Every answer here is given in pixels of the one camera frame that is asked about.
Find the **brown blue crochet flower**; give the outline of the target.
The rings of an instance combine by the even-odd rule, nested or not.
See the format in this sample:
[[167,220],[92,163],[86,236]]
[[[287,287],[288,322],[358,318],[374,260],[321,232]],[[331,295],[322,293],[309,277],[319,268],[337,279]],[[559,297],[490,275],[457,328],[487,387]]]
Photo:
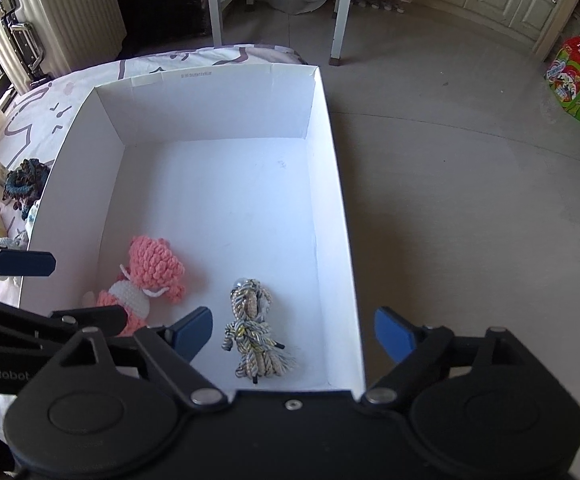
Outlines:
[[37,158],[22,160],[8,172],[2,197],[20,212],[22,220],[28,218],[34,203],[42,197],[49,175],[50,167]]

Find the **cartoon print bed sheet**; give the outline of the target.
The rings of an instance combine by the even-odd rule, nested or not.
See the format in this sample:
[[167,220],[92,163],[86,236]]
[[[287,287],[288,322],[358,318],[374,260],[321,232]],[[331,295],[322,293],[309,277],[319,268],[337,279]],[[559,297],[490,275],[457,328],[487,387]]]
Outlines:
[[[100,84],[180,68],[239,63],[306,64],[295,50],[287,47],[237,44],[148,54],[79,70],[42,84],[40,89],[14,101],[0,129],[0,162],[13,169],[23,159],[37,158],[51,167],[81,102]],[[0,278],[0,302],[19,307],[20,281]],[[14,396],[0,394],[0,432],[2,419],[13,400]]]

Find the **white ribbed suitcase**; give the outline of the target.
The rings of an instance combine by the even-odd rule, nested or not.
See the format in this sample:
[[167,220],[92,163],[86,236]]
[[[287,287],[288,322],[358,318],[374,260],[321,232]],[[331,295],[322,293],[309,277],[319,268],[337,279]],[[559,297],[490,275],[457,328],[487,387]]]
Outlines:
[[118,0],[0,0],[0,67],[19,93],[114,60],[125,36]]

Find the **pink white crochet doll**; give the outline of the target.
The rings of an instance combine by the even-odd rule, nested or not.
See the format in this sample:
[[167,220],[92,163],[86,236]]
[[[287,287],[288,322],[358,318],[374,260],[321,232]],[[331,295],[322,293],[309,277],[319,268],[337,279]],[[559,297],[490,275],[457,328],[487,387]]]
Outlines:
[[153,299],[178,304],[183,299],[185,267],[164,238],[135,236],[128,248],[127,265],[119,265],[116,281],[95,295],[86,292],[83,307],[120,306],[127,314],[121,337],[147,326]]

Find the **blue floral drawstring pouch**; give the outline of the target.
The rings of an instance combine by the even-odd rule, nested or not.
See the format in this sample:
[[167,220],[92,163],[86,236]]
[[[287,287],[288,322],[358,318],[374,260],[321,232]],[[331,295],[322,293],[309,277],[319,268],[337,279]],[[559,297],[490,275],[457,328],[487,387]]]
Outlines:
[[36,200],[31,208],[28,210],[28,216],[24,222],[25,232],[28,233],[28,238],[32,237],[34,224],[37,218],[38,210],[40,209],[40,200]]

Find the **grey crochet owl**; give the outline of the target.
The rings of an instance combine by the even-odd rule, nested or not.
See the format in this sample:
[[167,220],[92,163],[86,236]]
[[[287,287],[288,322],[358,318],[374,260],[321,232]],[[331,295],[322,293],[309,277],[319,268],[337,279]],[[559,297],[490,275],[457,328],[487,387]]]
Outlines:
[[20,231],[16,236],[0,237],[0,246],[12,250],[27,250],[28,249],[28,232]]

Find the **black bag on floor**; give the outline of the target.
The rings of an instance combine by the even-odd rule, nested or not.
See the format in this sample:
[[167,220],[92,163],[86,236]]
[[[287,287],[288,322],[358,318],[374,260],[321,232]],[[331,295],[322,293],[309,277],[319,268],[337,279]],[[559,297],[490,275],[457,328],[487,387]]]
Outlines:
[[208,0],[118,0],[126,36],[120,55],[209,35]]

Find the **white cardboard box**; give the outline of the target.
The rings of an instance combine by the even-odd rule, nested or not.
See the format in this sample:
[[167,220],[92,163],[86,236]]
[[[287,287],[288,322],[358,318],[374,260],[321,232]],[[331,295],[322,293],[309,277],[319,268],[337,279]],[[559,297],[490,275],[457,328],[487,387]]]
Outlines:
[[184,299],[156,301],[151,325],[200,306],[210,341],[194,367],[247,388],[224,351],[229,293],[255,278],[293,370],[263,390],[365,387],[348,229],[322,74],[300,64],[173,70],[93,88],[52,165],[30,246],[55,271],[26,278],[19,304],[47,314],[110,286],[130,240],[162,237],[183,261]]

